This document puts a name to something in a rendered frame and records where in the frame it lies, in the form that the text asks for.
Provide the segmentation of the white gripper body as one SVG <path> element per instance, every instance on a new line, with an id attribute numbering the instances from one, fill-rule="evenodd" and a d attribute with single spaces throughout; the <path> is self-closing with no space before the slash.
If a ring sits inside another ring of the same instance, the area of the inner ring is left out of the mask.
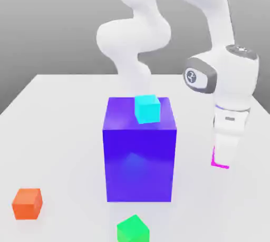
<path id="1" fill-rule="evenodd" d="M 232 111 L 216 109 L 214 115 L 214 132 L 226 135 L 242 135 L 245 131 L 249 111 Z"/>

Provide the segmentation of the small magenta cube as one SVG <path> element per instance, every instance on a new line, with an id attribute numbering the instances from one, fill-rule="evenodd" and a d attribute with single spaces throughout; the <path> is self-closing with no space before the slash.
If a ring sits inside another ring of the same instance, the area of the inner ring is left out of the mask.
<path id="1" fill-rule="evenodd" d="M 222 168 L 222 169 L 229 169 L 229 166 L 222 165 L 222 164 L 217 164 L 215 162 L 215 147 L 213 147 L 213 152 L 212 152 L 212 157 L 211 157 L 211 166 L 219 167 L 219 168 Z"/>

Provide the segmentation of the small cyan cube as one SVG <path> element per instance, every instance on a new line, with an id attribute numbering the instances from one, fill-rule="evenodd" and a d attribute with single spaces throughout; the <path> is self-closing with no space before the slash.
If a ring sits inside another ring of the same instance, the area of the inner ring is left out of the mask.
<path id="1" fill-rule="evenodd" d="M 134 113 L 139 124 L 160 122 L 161 103 L 156 95 L 134 98 Z"/>

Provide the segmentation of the small green cube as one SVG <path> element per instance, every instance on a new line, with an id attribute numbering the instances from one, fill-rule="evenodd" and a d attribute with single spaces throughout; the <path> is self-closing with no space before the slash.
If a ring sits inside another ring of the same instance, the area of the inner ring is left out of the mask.
<path id="1" fill-rule="evenodd" d="M 117 241 L 150 242 L 150 230 L 138 215 L 133 215 L 117 224 Z"/>

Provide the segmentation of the small orange cube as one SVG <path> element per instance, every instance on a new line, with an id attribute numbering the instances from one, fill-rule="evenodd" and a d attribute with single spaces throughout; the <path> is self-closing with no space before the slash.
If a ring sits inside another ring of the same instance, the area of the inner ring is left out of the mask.
<path id="1" fill-rule="evenodd" d="M 20 188 L 12 202 L 16 220 L 36 220 L 40 214 L 43 199 L 40 188 Z"/>

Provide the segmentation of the large blue box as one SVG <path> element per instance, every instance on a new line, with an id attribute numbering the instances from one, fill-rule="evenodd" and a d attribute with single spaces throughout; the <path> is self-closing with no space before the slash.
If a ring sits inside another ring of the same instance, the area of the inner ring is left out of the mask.
<path id="1" fill-rule="evenodd" d="M 177 127 L 170 100 L 159 123 L 139 124 L 134 98 L 108 99 L 103 151 L 108 202 L 170 202 Z"/>

